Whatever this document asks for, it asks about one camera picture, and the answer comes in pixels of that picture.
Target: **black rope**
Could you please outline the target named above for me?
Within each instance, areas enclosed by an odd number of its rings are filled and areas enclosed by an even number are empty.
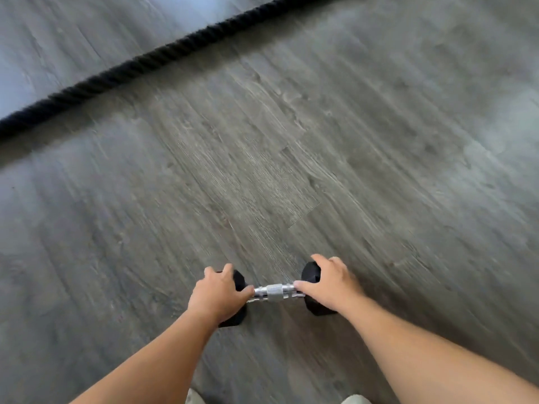
[[[274,0],[238,14],[218,24],[207,26],[177,41],[166,44],[127,62],[94,75],[74,86],[47,96],[0,120],[0,138],[37,126],[67,109],[90,100],[117,86],[198,51],[212,43],[243,31],[255,24],[277,17],[315,0]]]

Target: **dumbbell handle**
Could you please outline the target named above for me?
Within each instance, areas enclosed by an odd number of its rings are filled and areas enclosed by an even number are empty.
[[[299,292],[293,284],[276,283],[274,285],[260,286],[254,290],[254,296],[247,302],[255,302],[257,300],[268,300],[270,302],[278,302],[289,298],[304,298],[305,293]]]

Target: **dumbbell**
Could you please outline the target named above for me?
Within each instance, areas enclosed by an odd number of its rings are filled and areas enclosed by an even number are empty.
[[[320,282],[320,267],[314,261],[307,262],[303,271],[301,271],[301,280],[317,283]],[[236,291],[243,290],[247,284],[243,275],[234,270],[234,284],[236,285]],[[303,298],[307,309],[315,316],[332,315],[336,313],[334,310],[328,309],[324,305],[321,305],[310,296],[303,292],[299,292],[293,284],[276,283],[274,285],[266,285],[255,288],[254,296],[247,301],[247,303],[259,302],[267,300],[268,302],[279,302],[285,299]],[[242,306],[238,313],[232,316],[230,319],[222,322],[219,327],[237,326],[247,316],[247,304]]]

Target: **wooden floor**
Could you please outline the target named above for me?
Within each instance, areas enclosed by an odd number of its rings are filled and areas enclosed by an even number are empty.
[[[339,255],[402,317],[539,384],[539,0],[334,0],[0,147],[0,402],[67,402],[207,265]],[[209,404],[396,403],[302,302],[219,330]]]
[[[271,0],[0,0],[0,118]]]

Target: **person's left hand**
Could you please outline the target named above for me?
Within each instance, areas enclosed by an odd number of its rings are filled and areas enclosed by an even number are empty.
[[[209,318],[215,326],[234,316],[254,296],[254,286],[236,291],[233,273],[231,263],[225,265],[223,272],[207,267],[204,279],[199,280],[193,289],[187,310]]]

